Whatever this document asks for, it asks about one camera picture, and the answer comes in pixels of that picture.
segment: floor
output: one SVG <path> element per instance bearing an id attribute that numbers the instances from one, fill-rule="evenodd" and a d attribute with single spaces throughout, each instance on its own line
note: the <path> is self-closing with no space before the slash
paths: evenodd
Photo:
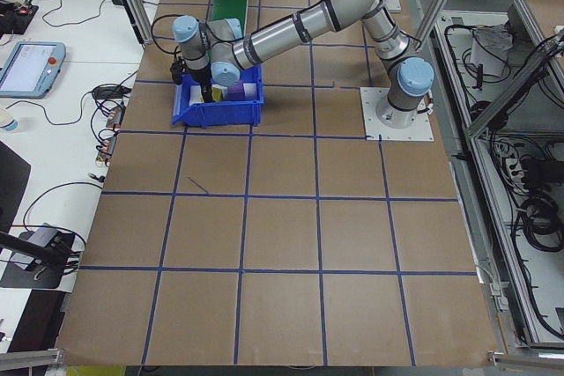
<path id="1" fill-rule="evenodd" d="M 315 1 L 249 0 L 247 31 Z M 265 63 L 255 128 L 171 128 L 169 62 L 146 49 L 58 343 L 70 364 L 486 362 L 440 131 L 365 140 L 358 87 L 389 82 L 360 26 Z"/>

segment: table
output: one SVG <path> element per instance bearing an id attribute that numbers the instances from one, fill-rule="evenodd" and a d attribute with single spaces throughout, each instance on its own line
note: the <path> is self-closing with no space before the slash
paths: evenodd
<path id="1" fill-rule="evenodd" d="M 92 16 L 98 10 L 101 0 L 63 0 L 63 8 L 48 18 L 54 23 L 80 20 Z M 41 20 L 41 15 L 51 7 L 58 5 L 56 0 L 37 0 L 39 14 L 34 18 L 26 33 L 15 36 L 13 41 L 0 47 L 0 64 L 4 64 L 13 45 L 17 41 L 61 41 L 66 45 L 67 57 L 61 74 L 52 90 L 43 100 L 35 100 L 47 110 L 55 122 L 67 122 L 78 117 L 81 96 L 96 85 L 119 83 L 132 75 L 138 68 L 143 49 L 130 27 L 123 7 L 111 2 L 104 4 L 101 16 L 79 26 L 52 28 Z M 146 5 L 152 19 L 156 7 Z M 9 39 L 5 35 L 0 42 Z M 1 99 L 0 106 L 8 106 L 14 100 Z M 93 181 L 88 173 L 104 175 L 105 167 L 95 165 L 95 142 L 90 129 L 90 117 L 95 110 L 91 98 L 84 101 L 84 117 L 72 126 L 53 127 L 42 116 L 38 107 L 17 105 L 11 109 L 19 121 L 15 133 L 2 133 L 0 140 L 11 147 L 32 165 L 30 181 L 19 213 L 14 224 L 20 224 L 28 205 L 46 189 L 68 181 Z M 98 114 L 93 121 L 96 129 L 104 126 L 105 118 Z M 100 196 L 100 191 L 92 187 L 67 187 L 54 191 L 39 202 L 31 212 L 29 223 L 40 225 L 49 222 L 77 231 L 88 239 L 93 214 Z M 21 232 L 13 228 L 11 233 Z M 75 249 L 82 249 L 81 241 L 76 240 Z M 0 258 L 9 258 L 9 252 L 3 251 Z M 0 273 L 5 264 L 0 264 Z M 71 292 L 76 274 L 65 276 L 59 287 Z M 29 290 L 0 289 L 0 318 L 3 324 L 0 330 L 8 338 L 13 336 L 18 326 L 21 313 L 29 296 Z M 10 342 L 0 343 L 0 353 L 6 352 Z"/>

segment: blue plastic bin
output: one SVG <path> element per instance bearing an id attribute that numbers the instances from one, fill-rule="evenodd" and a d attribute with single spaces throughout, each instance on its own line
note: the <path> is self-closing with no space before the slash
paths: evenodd
<path id="1" fill-rule="evenodd" d="M 190 87 L 198 83 L 190 75 L 184 75 L 182 85 L 176 87 L 173 124 L 184 122 L 190 127 L 202 128 L 243 123 L 258 125 L 261 121 L 261 108 L 264 103 L 263 74 L 260 65 L 244 70 L 241 73 L 241 80 L 243 83 L 256 84 L 256 100 L 224 100 L 189 106 Z"/>

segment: black device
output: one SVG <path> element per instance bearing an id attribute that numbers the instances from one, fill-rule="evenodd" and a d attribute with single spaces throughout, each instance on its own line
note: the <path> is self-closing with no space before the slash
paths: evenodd
<path id="1" fill-rule="evenodd" d="M 0 34 L 25 33 L 38 10 L 31 4 L 0 4 Z"/>
<path id="2" fill-rule="evenodd" d="M 27 241 L 35 232 L 22 232 L 19 237 L 0 232 L 0 247 L 13 252 L 12 262 L 7 263 L 0 279 L 0 287 L 55 289 L 59 286 L 65 265 L 73 254 L 75 235 L 59 232 L 55 228 L 41 230 L 52 230 L 45 247 Z M 34 260 L 27 265 L 21 264 L 18 261 L 21 255 Z"/>
<path id="3" fill-rule="evenodd" d="M 11 229 L 32 167 L 0 142 L 0 231 Z"/>
<path id="4" fill-rule="evenodd" d="M 526 189 L 550 191 L 548 183 L 564 182 L 564 162 L 559 160 L 522 159 Z"/>
<path id="5" fill-rule="evenodd" d="M 61 281 L 64 265 L 72 253 L 72 233 L 54 230 L 44 246 L 27 242 L 33 232 L 24 232 L 19 237 L 7 233 L 18 213 L 30 172 L 31 166 L 0 142 L 0 251 L 6 248 L 14 252 L 12 257 L 20 253 L 35 259 L 25 269 L 15 263 L 8 263 L 0 279 L 0 286 L 4 288 L 56 288 Z M 43 265 L 45 269 L 38 277 L 37 272 Z"/>
<path id="6" fill-rule="evenodd" d="M 96 100 L 121 99 L 125 94 L 129 94 L 131 89 L 123 85 L 99 85 L 92 91 L 92 96 Z"/>

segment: blue tape line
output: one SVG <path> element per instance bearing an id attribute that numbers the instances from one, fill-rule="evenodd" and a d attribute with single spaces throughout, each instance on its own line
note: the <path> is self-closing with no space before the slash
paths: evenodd
<path id="1" fill-rule="evenodd" d="M 176 189 L 178 188 L 178 180 L 180 179 L 180 171 L 181 171 L 181 168 L 182 168 L 182 157 L 184 155 L 185 145 L 186 145 L 186 133 L 184 133 L 184 135 L 182 137 L 182 145 L 181 145 L 180 154 L 179 154 L 179 158 L 178 158 L 178 164 L 176 166 L 176 176 L 174 177 L 173 194 L 176 192 Z M 146 362 L 147 354 L 149 353 L 149 345 L 151 343 L 152 324 L 154 322 L 155 311 L 156 311 L 156 308 L 157 308 L 157 299 L 159 297 L 160 278 L 162 276 L 162 266 L 163 266 L 164 261 L 165 261 L 165 254 L 167 253 L 168 234 L 170 233 L 170 224 L 171 224 L 172 216 L 173 216 L 173 212 L 174 212 L 175 198 L 176 198 L 175 195 L 172 195 L 171 199 L 170 199 L 170 205 L 168 207 L 167 226 L 165 227 L 165 236 L 164 236 L 164 239 L 162 241 L 162 246 L 160 248 L 160 260 L 159 260 L 159 270 L 158 270 L 158 273 L 157 273 L 157 282 L 155 284 L 155 291 L 154 291 L 153 296 L 152 296 L 151 314 L 150 314 L 150 317 L 149 317 L 149 324 L 147 326 L 147 334 L 146 334 L 146 337 L 145 337 L 145 347 L 143 349 L 143 358 L 141 359 L 141 362 L 143 364 L 145 364 L 145 362 Z"/>
<path id="2" fill-rule="evenodd" d="M 323 285 L 323 245 L 321 234 L 321 211 L 319 201 L 319 156 L 317 154 L 317 119 L 316 119 L 316 103 L 315 103 L 315 64 L 314 64 L 314 48 L 309 43 L 309 67 L 311 70 L 311 108 L 312 123 L 314 131 L 314 166 L 315 166 L 315 220 L 317 224 L 317 261 L 319 264 L 319 310 L 321 317 L 321 341 L 323 353 L 323 365 L 328 365 L 329 358 L 327 353 L 327 325 L 325 320 L 325 289 Z"/>
<path id="3" fill-rule="evenodd" d="M 405 291 L 404 291 L 404 281 L 401 275 L 401 264 L 399 262 L 399 252 L 397 250 L 397 239 L 396 239 L 396 229 L 394 226 L 394 218 L 392 216 L 391 201 L 390 201 L 390 188 L 388 186 L 388 176 L 386 174 L 386 162 L 384 160 L 384 151 L 382 148 L 382 136 L 378 140 L 378 149 L 380 151 L 380 160 L 382 162 L 382 176 L 384 180 L 384 192 L 386 193 L 386 204 L 388 206 L 388 219 L 390 220 L 390 232 L 392 246 L 394 247 L 394 258 L 396 260 L 396 268 L 399 272 L 397 275 L 397 282 L 399 284 L 399 295 L 402 302 L 402 311 L 404 313 L 404 324 L 405 324 L 405 334 L 407 336 L 407 344 L 409 347 L 409 355 L 412 361 L 412 365 L 416 365 L 415 361 L 415 351 L 413 349 L 412 331 L 409 326 L 409 315 L 407 313 L 407 304 L 405 302 Z"/>
<path id="4" fill-rule="evenodd" d="M 239 338 L 241 332 L 241 295 L 243 286 L 243 266 L 245 263 L 245 239 L 247 235 L 247 215 L 249 210 L 250 161 L 253 153 L 253 127 L 249 125 L 249 145 L 247 146 L 247 169 L 245 171 L 245 196 L 243 200 L 243 219 L 241 225 L 241 248 L 239 250 L 239 277 L 237 279 L 237 307 L 235 310 L 235 339 L 233 364 L 239 363 Z"/>
<path id="5" fill-rule="evenodd" d="M 186 273 L 238 273 L 281 275 L 364 275 L 364 276 L 476 276 L 472 271 L 450 270 L 360 270 L 360 269 L 239 269 L 239 268 L 184 268 L 178 266 L 104 266 L 82 265 L 81 270 L 186 272 Z"/>
<path id="6" fill-rule="evenodd" d="M 212 198 L 244 198 L 244 194 L 222 193 L 160 193 L 155 191 L 102 191 L 103 195 L 170 195 L 176 197 L 212 197 Z M 414 202 L 414 203 L 458 203 L 456 198 L 386 198 L 386 197 L 353 197 L 338 195 L 269 195 L 248 194 L 248 198 L 264 198 L 272 200 L 320 200 L 322 202 L 351 201 L 351 202 Z"/>

